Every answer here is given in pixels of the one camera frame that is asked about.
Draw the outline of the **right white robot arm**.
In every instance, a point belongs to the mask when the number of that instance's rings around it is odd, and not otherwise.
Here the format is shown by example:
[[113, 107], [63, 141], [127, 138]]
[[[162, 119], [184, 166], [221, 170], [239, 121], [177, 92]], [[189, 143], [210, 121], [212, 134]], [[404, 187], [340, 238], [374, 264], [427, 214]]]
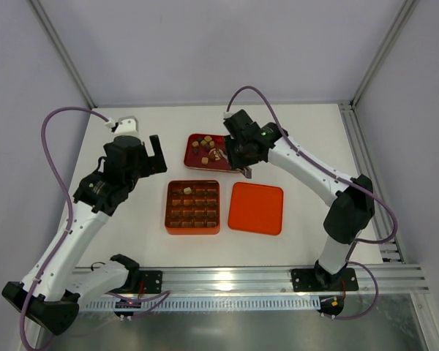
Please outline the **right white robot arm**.
[[254, 121], [224, 120], [228, 161], [232, 168], [268, 162], [298, 179], [328, 207], [323, 221], [327, 239], [314, 265], [314, 275], [324, 289], [339, 284], [356, 239], [374, 216], [374, 200], [366, 195], [372, 181], [365, 175], [352, 178], [332, 171], [316, 158], [306, 155], [286, 131], [270, 122], [259, 127]]

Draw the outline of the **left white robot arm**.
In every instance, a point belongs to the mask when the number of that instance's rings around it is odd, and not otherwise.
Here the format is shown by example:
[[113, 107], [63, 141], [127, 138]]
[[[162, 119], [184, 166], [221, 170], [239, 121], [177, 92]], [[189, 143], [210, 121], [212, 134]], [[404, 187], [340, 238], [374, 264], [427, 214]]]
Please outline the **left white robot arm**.
[[72, 214], [59, 228], [51, 245], [19, 282], [7, 282], [2, 296], [27, 318], [63, 334], [80, 308], [105, 293], [133, 293], [141, 283], [139, 264], [115, 254], [102, 268], [72, 279], [73, 269], [93, 237], [127, 200], [140, 178], [167, 170], [157, 135], [150, 136], [153, 155], [138, 138], [122, 135], [105, 144], [95, 171], [80, 181], [70, 201]]

